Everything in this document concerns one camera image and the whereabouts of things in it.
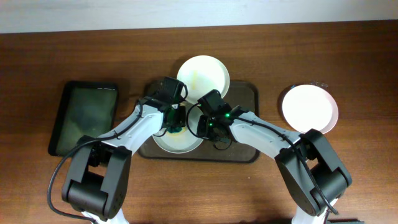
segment white background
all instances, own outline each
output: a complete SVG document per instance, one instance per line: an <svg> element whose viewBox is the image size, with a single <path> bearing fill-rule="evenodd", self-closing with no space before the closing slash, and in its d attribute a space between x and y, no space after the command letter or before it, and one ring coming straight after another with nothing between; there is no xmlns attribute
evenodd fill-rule
<svg viewBox="0 0 398 224"><path fill-rule="evenodd" d="M0 33L398 19L398 0L0 0Z"/></svg>

